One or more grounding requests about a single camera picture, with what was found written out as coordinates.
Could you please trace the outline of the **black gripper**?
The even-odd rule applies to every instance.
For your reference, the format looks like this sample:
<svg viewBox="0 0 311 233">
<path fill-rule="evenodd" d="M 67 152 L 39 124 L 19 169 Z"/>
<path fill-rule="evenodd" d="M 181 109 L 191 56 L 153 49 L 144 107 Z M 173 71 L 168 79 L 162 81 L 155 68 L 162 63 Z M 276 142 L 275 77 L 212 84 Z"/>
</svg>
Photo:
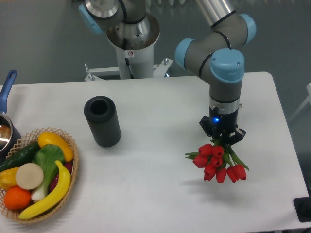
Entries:
<svg viewBox="0 0 311 233">
<path fill-rule="evenodd" d="M 245 130 L 236 128 L 238 111 L 236 110 L 230 114 L 215 114 L 212 109 L 209 109 L 209 117 L 202 117 L 199 124 L 213 142 L 215 141 L 214 128 L 220 132 L 225 131 L 227 134 L 234 132 L 233 135 L 228 135 L 225 139 L 225 144 L 234 145 L 242 141 L 246 135 Z"/>
</svg>

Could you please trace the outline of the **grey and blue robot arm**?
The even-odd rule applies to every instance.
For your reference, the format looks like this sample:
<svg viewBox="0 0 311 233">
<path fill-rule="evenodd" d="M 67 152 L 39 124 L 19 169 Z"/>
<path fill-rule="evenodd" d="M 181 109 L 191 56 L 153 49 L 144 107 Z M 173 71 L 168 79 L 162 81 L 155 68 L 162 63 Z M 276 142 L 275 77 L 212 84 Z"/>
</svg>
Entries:
<svg viewBox="0 0 311 233">
<path fill-rule="evenodd" d="M 199 0 L 212 32 L 197 41 L 183 39 L 176 47 L 176 63 L 209 84 L 209 115 L 200 125 L 214 140 L 233 145 L 246 132 L 237 125 L 244 77 L 244 56 L 239 48 L 256 34 L 254 20 L 237 14 L 227 0 Z M 154 75 L 153 46 L 160 35 L 158 21 L 146 11 L 143 0 L 85 0 L 79 6 L 85 24 L 106 33 L 115 47 L 122 79 Z"/>
</svg>

